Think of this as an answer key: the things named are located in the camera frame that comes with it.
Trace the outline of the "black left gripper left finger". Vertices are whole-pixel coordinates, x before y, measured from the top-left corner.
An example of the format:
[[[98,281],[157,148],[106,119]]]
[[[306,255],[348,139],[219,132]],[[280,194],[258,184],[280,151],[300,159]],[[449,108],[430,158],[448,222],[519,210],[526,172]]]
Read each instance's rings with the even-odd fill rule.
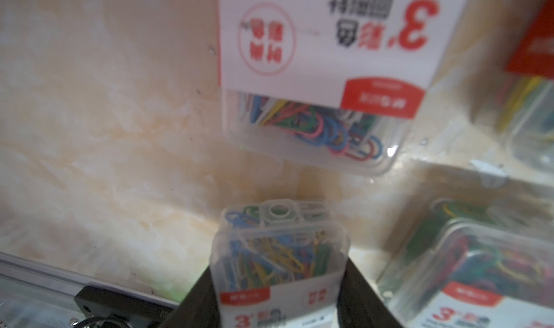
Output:
[[[221,318],[209,267],[160,328],[218,328]]]

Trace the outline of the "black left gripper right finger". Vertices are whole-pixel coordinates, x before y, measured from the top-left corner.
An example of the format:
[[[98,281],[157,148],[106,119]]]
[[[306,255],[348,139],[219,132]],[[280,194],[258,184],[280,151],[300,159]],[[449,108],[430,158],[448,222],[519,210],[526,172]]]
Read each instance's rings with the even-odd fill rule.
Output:
[[[402,328],[351,259],[340,285],[337,303],[341,328]]]

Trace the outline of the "paper clip box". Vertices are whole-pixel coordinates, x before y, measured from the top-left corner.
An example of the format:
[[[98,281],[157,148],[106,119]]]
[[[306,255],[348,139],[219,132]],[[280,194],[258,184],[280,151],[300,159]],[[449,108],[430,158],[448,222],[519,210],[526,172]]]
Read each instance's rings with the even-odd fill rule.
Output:
[[[222,327],[331,327],[350,245],[324,201],[225,208],[209,260]]]
[[[500,68],[481,80],[473,125],[517,160],[553,171],[553,0],[545,0]]]
[[[218,0],[223,129],[368,177],[397,158],[468,0]]]
[[[552,327],[553,214],[435,200],[377,287],[404,327]]]

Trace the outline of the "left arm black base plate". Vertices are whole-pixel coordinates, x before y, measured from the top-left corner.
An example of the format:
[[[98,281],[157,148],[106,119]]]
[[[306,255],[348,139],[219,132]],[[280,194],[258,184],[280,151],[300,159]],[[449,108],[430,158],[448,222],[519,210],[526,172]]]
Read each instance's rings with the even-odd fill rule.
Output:
[[[77,327],[158,327],[174,312],[172,306],[96,286],[85,286],[74,297],[85,315]]]

